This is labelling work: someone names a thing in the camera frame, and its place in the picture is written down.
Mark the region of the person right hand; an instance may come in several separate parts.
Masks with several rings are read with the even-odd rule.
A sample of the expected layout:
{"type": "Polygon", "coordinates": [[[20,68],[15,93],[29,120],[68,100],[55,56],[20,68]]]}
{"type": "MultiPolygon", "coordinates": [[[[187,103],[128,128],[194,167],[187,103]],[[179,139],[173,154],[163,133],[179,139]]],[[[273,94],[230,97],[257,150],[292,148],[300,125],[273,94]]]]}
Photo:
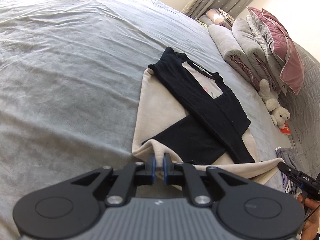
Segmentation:
{"type": "Polygon", "coordinates": [[[319,239],[319,202],[306,198],[304,206],[308,207],[311,212],[302,229],[300,240],[319,239]]]}

